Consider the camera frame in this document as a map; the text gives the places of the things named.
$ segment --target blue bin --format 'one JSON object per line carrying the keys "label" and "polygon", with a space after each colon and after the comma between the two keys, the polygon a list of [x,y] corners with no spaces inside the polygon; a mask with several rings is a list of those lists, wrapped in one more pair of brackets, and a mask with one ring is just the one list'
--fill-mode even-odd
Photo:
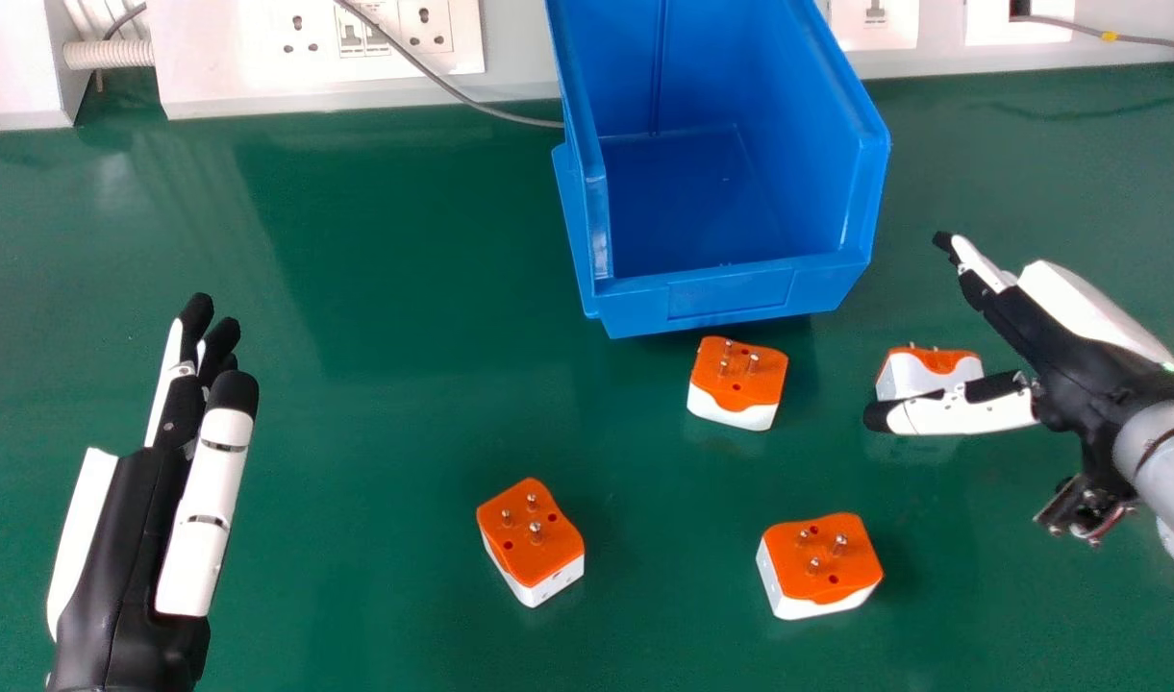
{"label": "blue bin", "polygon": [[814,0],[547,0],[582,311],[613,338],[838,307],[890,132]]}

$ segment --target orange and white plug adapter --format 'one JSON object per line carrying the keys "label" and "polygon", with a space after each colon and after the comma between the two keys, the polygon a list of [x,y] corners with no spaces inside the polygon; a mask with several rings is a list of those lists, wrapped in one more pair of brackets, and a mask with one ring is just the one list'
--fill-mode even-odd
{"label": "orange and white plug adapter", "polygon": [[770,430],[788,356],[762,345],[707,336],[697,347],[697,360],[688,376],[688,412],[744,430]]}
{"label": "orange and white plug adapter", "polygon": [[890,349],[877,374],[878,402],[919,397],[939,389],[984,377],[979,356],[972,351],[917,349],[916,343]]}
{"label": "orange and white plug adapter", "polygon": [[578,582],[586,570],[581,533],[537,478],[475,510],[485,551],[522,605],[533,609]]}
{"label": "orange and white plug adapter", "polygon": [[863,522],[846,512],[767,529],[757,546],[757,572],[780,619],[858,607],[884,575]]}

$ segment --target green tabletop surface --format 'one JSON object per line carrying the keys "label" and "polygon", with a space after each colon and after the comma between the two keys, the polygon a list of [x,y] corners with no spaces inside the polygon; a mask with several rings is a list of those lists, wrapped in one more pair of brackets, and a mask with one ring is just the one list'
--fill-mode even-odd
{"label": "green tabletop surface", "polygon": [[[859,421],[890,347],[1021,367],[938,230],[1073,268],[1174,350],[1174,66],[869,90],[895,141],[872,267],[836,313],[720,330],[792,361],[768,434],[684,410],[703,332],[582,318],[560,133],[460,107],[169,123],[126,73],[73,130],[0,135],[0,691],[45,680],[82,449],[141,444],[194,290],[242,321],[262,383],[200,692],[1174,690],[1153,517],[1095,552],[1031,522],[1077,438]],[[538,610],[475,525],[527,476],[587,543]],[[758,537],[836,511],[885,580],[775,619]]]}

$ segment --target robotic arm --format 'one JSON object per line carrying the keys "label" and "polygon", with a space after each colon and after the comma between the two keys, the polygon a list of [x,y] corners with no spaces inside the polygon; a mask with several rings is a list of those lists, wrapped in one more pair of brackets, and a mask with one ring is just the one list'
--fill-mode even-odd
{"label": "robotic arm", "polygon": [[168,332],[143,448],[87,451],[52,584],[49,692],[188,692],[257,416],[235,320],[195,294]]}
{"label": "robotic arm", "polygon": [[956,390],[875,402],[864,424],[897,435],[973,435],[1035,422],[1070,430],[1081,472],[1034,517],[1053,536],[1098,546],[1138,503],[1156,515],[1174,557],[1174,356],[1081,277],[1052,262],[1000,270],[960,235],[933,240],[964,297],[1031,364]]}

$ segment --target grey cable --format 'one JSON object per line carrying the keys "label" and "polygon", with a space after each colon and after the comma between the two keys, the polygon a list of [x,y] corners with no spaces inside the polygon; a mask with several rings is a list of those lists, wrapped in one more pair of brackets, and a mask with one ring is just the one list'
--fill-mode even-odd
{"label": "grey cable", "polygon": [[1026,16],[1010,18],[1010,21],[1060,26],[1061,28],[1075,31],[1079,32],[1079,34],[1093,35],[1097,36],[1097,39],[1102,39],[1102,40],[1121,40],[1121,42],[1125,43],[1163,45],[1163,47],[1174,48],[1174,40],[1170,39],[1155,39],[1155,36],[1152,35],[1119,34],[1118,32],[1114,31],[1100,31],[1079,23],[1067,22],[1065,21],[1065,19],[1043,18],[1039,16],[1039,14],[1026,14]]}
{"label": "grey cable", "polygon": [[486,106],[480,101],[475,101],[474,98],[467,96],[466,93],[459,92],[459,88],[454,87],[454,85],[446,82],[446,80],[443,79],[441,75],[433,73],[433,70],[430,70],[429,67],[424,65],[424,62],[420,62],[419,58],[416,58],[410,51],[403,48],[403,45],[399,43],[398,40],[394,40],[394,36],[390,35],[390,32],[380,27],[380,25],[377,23],[366,13],[364,13],[363,9],[357,8],[357,6],[355,6],[349,0],[331,0],[331,1],[335,2],[337,6],[339,6],[340,8],[346,9],[346,12],[351,13],[352,16],[355,16],[356,19],[359,19],[359,21],[363,21],[377,35],[380,35],[383,36],[383,39],[387,40],[390,47],[393,48],[396,53],[405,58],[407,62],[411,62],[411,65],[416,67],[416,69],[420,70],[420,73],[423,73],[424,76],[427,76],[430,80],[433,80],[433,83],[438,85],[438,87],[444,88],[444,90],[448,93],[450,96],[454,96],[459,101],[463,101],[464,105],[471,106],[472,108],[480,110],[481,114],[493,115],[494,119],[502,119],[502,121],[511,121],[534,127],[547,127],[552,129],[565,129],[566,123],[560,121],[544,121],[542,119],[529,119],[526,117],[526,115],[511,114],[507,113],[507,110],[493,108],[492,106]]}
{"label": "grey cable", "polygon": [[142,14],[144,12],[146,12],[146,2],[136,6],[136,8],[130,9],[128,13],[121,14],[121,16],[116,18],[116,21],[113,22],[113,26],[108,27],[108,31],[103,32],[103,40],[110,40],[112,36],[116,35],[117,31],[121,31],[122,26],[126,26],[128,25],[128,22],[134,21],[134,18],[139,16],[139,14]]}

